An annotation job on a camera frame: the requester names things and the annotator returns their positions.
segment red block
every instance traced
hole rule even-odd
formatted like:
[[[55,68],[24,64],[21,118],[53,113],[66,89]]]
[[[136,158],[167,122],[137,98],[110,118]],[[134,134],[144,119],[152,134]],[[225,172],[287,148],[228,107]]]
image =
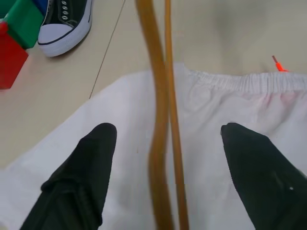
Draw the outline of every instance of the red block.
[[[0,23],[0,89],[12,87],[28,54],[8,34],[8,25]]]

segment floor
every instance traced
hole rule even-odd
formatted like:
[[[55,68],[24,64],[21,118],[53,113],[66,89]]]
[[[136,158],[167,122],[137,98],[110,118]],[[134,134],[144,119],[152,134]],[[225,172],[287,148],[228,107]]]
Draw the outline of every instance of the floor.
[[[164,1],[154,3],[163,32]],[[271,72],[275,55],[290,71],[307,74],[306,0],[172,3],[174,59],[188,68]],[[1,168],[119,77],[150,68],[134,0],[96,0],[93,15],[92,29],[76,49],[46,58],[35,46],[13,87],[0,91]]]

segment white pants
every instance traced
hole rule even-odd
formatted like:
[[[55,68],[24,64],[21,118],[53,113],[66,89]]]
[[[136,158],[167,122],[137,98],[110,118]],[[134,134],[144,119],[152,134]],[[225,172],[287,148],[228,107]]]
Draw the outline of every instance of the white pants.
[[[237,122],[267,135],[307,174],[307,77],[263,73],[212,75],[175,65],[178,114],[191,230],[254,230],[234,188],[220,128]],[[116,126],[118,139],[103,211],[103,230],[154,230],[147,176],[154,126],[150,72],[123,77],[81,106],[32,150],[1,172],[0,221],[19,229],[40,186],[96,125]],[[174,221],[171,140],[167,173]]]

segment black and white sneaker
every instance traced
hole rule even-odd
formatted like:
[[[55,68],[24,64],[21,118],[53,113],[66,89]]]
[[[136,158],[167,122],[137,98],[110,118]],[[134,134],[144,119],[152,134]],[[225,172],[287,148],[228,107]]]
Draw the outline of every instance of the black and white sneaker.
[[[47,57],[64,54],[87,35],[94,0],[49,0],[38,45]]]

